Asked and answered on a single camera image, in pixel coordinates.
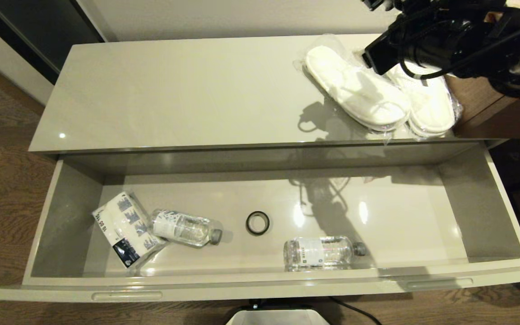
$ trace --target bottle label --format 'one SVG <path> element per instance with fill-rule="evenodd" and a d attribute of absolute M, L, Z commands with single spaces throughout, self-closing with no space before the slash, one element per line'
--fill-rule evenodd
<path fill-rule="evenodd" d="M 176 211 L 161 211 L 153 220 L 153 233 L 163 238 L 174 238 L 176 224 L 182 215 Z"/>
<path fill-rule="evenodd" d="M 300 266 L 324 265 L 324 247 L 320 238 L 298 238 Z"/>

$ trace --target black cable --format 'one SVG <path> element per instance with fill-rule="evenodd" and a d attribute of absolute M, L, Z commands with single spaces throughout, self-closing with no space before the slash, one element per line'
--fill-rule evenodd
<path fill-rule="evenodd" d="M 411 23 L 411 21 L 417 20 L 423 16 L 426 16 L 427 14 L 431 14 L 435 11 L 436 8 L 443 7 L 445 4 L 448 3 L 448 0 L 436 0 L 432 4 L 430 4 L 428 7 L 419 10 L 409 16 L 406 16 L 402 18 L 400 21 L 396 21 L 394 24 L 390 25 L 387 29 L 387 31 L 390 31 L 391 33 L 394 32 L 396 29 L 406 27 L 407 24 Z"/>
<path fill-rule="evenodd" d="M 509 41 L 512 41 L 513 39 L 516 39 L 517 37 L 520 37 L 520 30 L 512 33 L 511 35 L 508 35 L 504 39 L 500 39 L 499 41 L 497 41 L 495 43 L 489 44 L 487 47 L 485 47 L 479 51 L 476 51 L 475 53 L 454 63 L 453 65 L 449 66 L 448 68 L 443 68 L 442 70 L 433 72 L 432 74 L 415 74 L 414 72 L 409 70 L 404 61 L 404 55 L 402 54 L 402 48 L 399 49 L 399 64 L 400 64 L 400 67 L 402 68 L 402 70 L 405 72 L 405 74 L 411 78 L 419 79 L 419 80 L 438 78 L 438 77 L 448 74 L 449 72 L 451 72 L 455 69 L 462 68 L 463 66 L 470 64 L 475 59 L 487 54 L 488 52 L 496 49 L 497 47 L 499 47 L 501 45 L 504 45 L 505 43 L 507 43 Z"/>
<path fill-rule="evenodd" d="M 406 39 L 404 39 L 404 38 L 400 39 L 399 43 L 393 43 L 392 41 L 389 41 L 389 43 L 390 43 L 390 45 L 392 45 L 394 47 L 404 47 L 406 45 L 409 45 L 410 43 L 416 42 L 417 40 L 425 37 L 431 31 L 433 31 L 433 29 L 439 27 L 439 25 L 442 25 L 442 24 L 450 24 L 450 20 L 437 21 L 436 23 L 425 27 L 420 32 L 413 34 L 413 35 L 407 37 Z M 406 33 L 405 27 L 403 27 L 403 33 L 402 33 L 403 35 Z"/>
<path fill-rule="evenodd" d="M 355 312 L 359 312 L 359 313 L 365 315 L 366 317 L 369 317 L 374 322 L 374 324 L 382 325 L 382 323 L 378 319 L 376 319 L 376 317 L 374 317 L 373 315 L 370 315 L 369 313 L 367 313 L 367 312 L 365 312 L 365 311 L 363 311 L 361 309 L 358 309 L 358 308 L 356 308 L 354 306 L 351 306 L 351 305 L 349 305 L 349 304 L 347 304 L 345 302 L 342 302 L 342 301 L 340 301 L 340 300 L 338 300 L 338 299 L 336 299 L 334 297 L 328 297 L 328 298 L 330 298 L 330 300 L 334 301 L 335 303 L 337 303 L 337 304 L 339 304 L 341 306 L 344 306 L 344 307 L 346 307 L 348 309 L 352 309 Z"/>

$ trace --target plastic packaging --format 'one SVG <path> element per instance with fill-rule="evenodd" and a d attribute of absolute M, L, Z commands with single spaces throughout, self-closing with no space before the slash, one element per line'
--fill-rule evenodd
<path fill-rule="evenodd" d="M 148 232 L 149 219 L 132 194 L 122 192 L 92 212 L 95 222 L 125 267 L 134 271 L 166 241 Z"/>
<path fill-rule="evenodd" d="M 319 37 L 301 55 L 297 68 L 306 69 L 348 115 L 365 127 L 388 133 L 408 120 L 409 98 L 365 67 L 334 35 Z"/>
<path fill-rule="evenodd" d="M 171 210 L 155 210 L 150 227 L 154 235 L 196 247 L 208 242 L 218 245 L 222 238 L 222 231 L 212 228 L 210 219 Z"/>
<path fill-rule="evenodd" d="M 407 67 L 415 74 L 429 74 L 439 70 L 411 62 Z M 410 98 L 412 111 L 408 126 L 413 136 L 419 139 L 442 136 L 460 119 L 462 107 L 450 93 L 444 77 L 413 79 L 405 74 L 400 65 L 389 70 L 386 76 Z"/>
<path fill-rule="evenodd" d="M 283 254 L 287 271 L 347 269 L 355 256 L 367 254 L 367 247 L 345 236 L 297 237 L 284 244 Z"/>

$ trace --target drawer handle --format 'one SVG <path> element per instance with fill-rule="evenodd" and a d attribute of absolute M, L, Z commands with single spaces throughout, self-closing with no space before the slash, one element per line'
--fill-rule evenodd
<path fill-rule="evenodd" d="M 96 292 L 91 295 L 93 301 L 138 301 L 160 300 L 162 293 L 157 291 L 144 292 Z"/>
<path fill-rule="evenodd" d="M 430 289 L 455 289 L 465 288 L 473 284 L 473 279 L 447 279 L 447 280 L 428 280 L 428 281 L 417 281 L 408 282 L 407 288 L 410 290 L 430 290 Z"/>

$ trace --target cabinet top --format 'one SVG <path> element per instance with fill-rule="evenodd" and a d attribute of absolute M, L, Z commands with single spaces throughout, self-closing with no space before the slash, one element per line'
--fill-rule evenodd
<path fill-rule="evenodd" d="M 350 50 L 377 34 L 338 35 Z M 295 61 L 318 36 L 186 39 L 72 47 L 29 147 L 34 152 L 382 142 Z M 396 140 L 411 140 L 401 127 Z"/>

